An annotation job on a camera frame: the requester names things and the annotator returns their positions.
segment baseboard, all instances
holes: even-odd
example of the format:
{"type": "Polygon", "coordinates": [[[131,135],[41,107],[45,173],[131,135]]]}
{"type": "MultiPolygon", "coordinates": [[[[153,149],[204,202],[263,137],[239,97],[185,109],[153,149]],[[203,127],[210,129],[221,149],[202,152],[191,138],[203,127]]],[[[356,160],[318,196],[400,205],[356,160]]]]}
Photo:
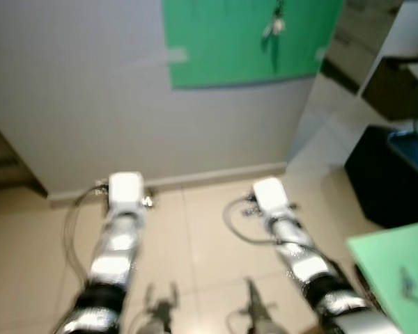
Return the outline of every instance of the baseboard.
{"type": "MultiPolygon", "coordinates": [[[[154,188],[156,191],[174,190],[183,187],[203,186],[207,184],[216,184],[232,182],[254,177],[265,177],[268,175],[279,175],[285,172],[286,162],[277,162],[273,164],[262,164],[248,167],[239,167],[231,169],[215,170],[213,172],[195,173],[175,177],[165,177],[160,179],[146,180],[146,188],[154,188]]],[[[53,207],[69,205],[72,201],[83,194],[85,189],[77,191],[66,191],[61,193],[51,193],[48,195],[53,207]]],[[[87,202],[95,202],[101,199],[101,196],[89,196],[87,202]]]]}

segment black wire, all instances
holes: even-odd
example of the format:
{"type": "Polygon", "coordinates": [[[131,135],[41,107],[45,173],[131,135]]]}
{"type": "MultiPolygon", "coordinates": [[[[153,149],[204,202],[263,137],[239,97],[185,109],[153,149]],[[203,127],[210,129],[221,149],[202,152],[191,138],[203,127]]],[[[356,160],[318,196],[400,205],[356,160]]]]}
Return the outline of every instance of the black wire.
{"type": "Polygon", "coordinates": [[[297,245],[302,249],[306,249],[306,250],[309,250],[313,253],[318,254],[324,260],[326,260],[328,262],[332,262],[331,259],[328,258],[328,256],[323,254],[316,247],[312,247],[312,246],[305,245],[305,244],[299,244],[299,243],[294,242],[294,241],[282,240],[282,239],[263,239],[263,240],[251,239],[249,237],[244,236],[240,232],[238,232],[237,229],[235,228],[234,224],[232,223],[232,220],[231,220],[231,210],[234,206],[236,206],[237,204],[242,203],[244,201],[245,201],[245,198],[238,198],[236,200],[232,200],[230,203],[228,203],[227,206],[225,206],[225,208],[223,210],[223,221],[224,221],[225,225],[238,238],[247,242],[248,244],[253,244],[253,245],[256,245],[256,246],[279,246],[279,245],[285,245],[285,244],[297,245]]]}
{"type": "Polygon", "coordinates": [[[81,285],[85,284],[86,282],[87,272],[84,266],[79,261],[79,258],[77,257],[77,253],[75,250],[75,243],[74,243],[77,220],[79,218],[79,211],[80,211],[79,209],[80,209],[82,202],[92,191],[105,189],[105,188],[107,188],[107,186],[105,185],[93,186],[89,190],[81,194],[73,202],[72,206],[68,210],[67,214],[65,215],[65,220],[63,223],[62,247],[63,247],[63,252],[65,255],[65,260],[67,264],[70,266],[70,268],[73,270],[73,272],[75,273],[79,281],[79,284],[81,285]]]}

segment green paper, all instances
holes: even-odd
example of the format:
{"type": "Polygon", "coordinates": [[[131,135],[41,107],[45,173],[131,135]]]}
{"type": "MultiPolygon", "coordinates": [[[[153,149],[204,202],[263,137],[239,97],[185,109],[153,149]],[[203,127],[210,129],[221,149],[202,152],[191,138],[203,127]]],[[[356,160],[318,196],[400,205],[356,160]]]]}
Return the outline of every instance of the green paper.
{"type": "Polygon", "coordinates": [[[418,334],[418,301],[402,294],[406,268],[418,299],[418,223],[348,240],[355,259],[387,314],[404,334],[418,334]]]}
{"type": "Polygon", "coordinates": [[[276,0],[162,0],[174,88],[247,84],[313,75],[328,48],[342,0],[287,0],[286,29],[263,38],[276,0]]]}

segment black joint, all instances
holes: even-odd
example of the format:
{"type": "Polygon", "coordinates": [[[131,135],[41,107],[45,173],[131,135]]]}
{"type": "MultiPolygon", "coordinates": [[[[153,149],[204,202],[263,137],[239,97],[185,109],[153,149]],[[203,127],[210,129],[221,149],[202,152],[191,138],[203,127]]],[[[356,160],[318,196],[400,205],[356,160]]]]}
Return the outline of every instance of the black joint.
{"type": "Polygon", "coordinates": [[[339,290],[353,291],[353,288],[346,280],[331,275],[322,275],[308,283],[304,288],[304,295],[311,308],[314,309],[326,294],[339,290]]]}
{"type": "Polygon", "coordinates": [[[87,283],[76,299],[75,308],[108,308],[121,313],[126,292],[116,285],[87,283]]]}

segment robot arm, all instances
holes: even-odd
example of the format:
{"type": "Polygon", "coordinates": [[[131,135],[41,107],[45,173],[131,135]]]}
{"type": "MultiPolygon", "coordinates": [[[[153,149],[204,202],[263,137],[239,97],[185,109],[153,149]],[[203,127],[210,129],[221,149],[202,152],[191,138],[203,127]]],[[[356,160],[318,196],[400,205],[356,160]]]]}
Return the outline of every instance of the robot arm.
{"type": "Polygon", "coordinates": [[[254,200],[277,252],[326,333],[401,334],[383,314],[356,294],[338,267],[324,256],[297,221],[281,182],[254,184],[254,200]]]}
{"type": "Polygon", "coordinates": [[[145,222],[142,176],[109,178],[107,222],[94,252],[88,279],[72,309],[54,330],[68,333],[119,333],[123,303],[135,271],[134,260],[145,222]]]}

